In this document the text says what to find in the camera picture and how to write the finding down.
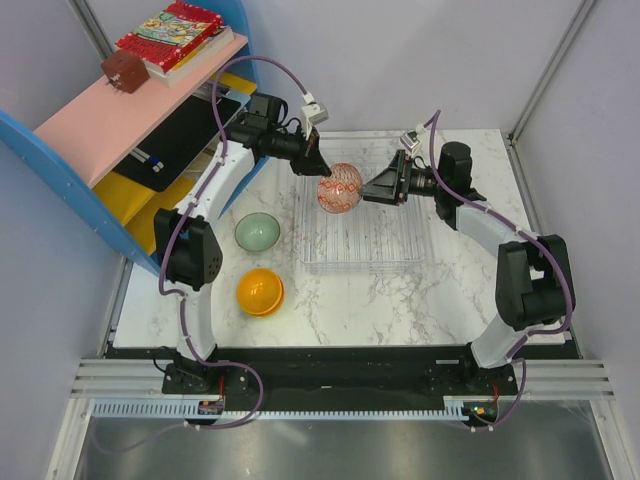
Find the green celadon ceramic bowl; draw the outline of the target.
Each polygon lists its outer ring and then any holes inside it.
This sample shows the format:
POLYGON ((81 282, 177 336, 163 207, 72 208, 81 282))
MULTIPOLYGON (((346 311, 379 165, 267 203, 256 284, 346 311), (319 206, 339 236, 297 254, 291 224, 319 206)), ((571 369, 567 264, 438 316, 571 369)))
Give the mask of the green celadon ceramic bowl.
POLYGON ((270 214, 255 212, 246 215, 236 225, 236 243, 245 251, 259 253, 273 247, 279 240, 281 227, 270 214))

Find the yellow-orange plastic bowl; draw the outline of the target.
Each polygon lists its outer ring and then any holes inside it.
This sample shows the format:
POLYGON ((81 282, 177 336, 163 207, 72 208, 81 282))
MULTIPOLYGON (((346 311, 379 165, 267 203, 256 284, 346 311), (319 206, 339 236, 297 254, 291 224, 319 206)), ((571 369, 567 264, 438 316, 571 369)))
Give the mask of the yellow-orange plastic bowl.
POLYGON ((284 283, 271 269, 255 268, 248 271, 238 282, 236 300, 241 310, 253 317, 274 314, 285 298, 284 283))

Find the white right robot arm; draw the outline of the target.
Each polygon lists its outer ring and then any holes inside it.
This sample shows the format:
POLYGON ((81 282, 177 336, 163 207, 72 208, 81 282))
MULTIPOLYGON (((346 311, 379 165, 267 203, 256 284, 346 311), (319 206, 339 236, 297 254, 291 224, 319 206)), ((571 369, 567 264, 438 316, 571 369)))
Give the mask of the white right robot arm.
POLYGON ((493 383, 493 369, 508 364, 529 338, 569 329, 575 293, 565 241, 521 230, 496 212, 472 187, 471 170, 471 149, 464 143, 445 143, 438 162, 424 168, 399 149, 360 195, 388 205, 431 197, 442 221, 496 259, 496 317, 467 345, 466 362, 457 371, 460 386, 477 394, 493 383))

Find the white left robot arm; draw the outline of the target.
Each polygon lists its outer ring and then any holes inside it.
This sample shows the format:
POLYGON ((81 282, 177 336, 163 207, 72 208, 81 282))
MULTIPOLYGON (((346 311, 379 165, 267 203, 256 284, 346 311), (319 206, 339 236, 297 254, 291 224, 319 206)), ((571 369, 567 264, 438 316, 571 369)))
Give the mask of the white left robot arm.
POLYGON ((280 118, 285 102, 254 94, 249 110, 221 131, 214 157, 192 190, 173 209, 155 214, 159 292, 178 299, 177 351, 193 361, 184 379, 198 393, 211 392, 220 378, 218 367, 207 361, 217 345, 211 321, 212 284, 223 262, 213 229, 234 191, 266 157, 287 161, 299 176, 331 175, 317 131, 328 112, 311 94, 303 99, 298 126, 290 132, 280 118))

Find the red patterned ceramic bowl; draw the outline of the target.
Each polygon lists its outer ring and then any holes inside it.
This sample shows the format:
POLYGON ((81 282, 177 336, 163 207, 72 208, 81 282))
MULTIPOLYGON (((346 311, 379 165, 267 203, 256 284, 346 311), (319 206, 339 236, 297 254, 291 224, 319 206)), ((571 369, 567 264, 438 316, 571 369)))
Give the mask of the red patterned ceramic bowl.
POLYGON ((322 177, 317 186, 320 207, 330 214, 351 211, 361 200, 363 185, 359 170, 349 163, 338 163, 330 167, 331 175, 322 177))

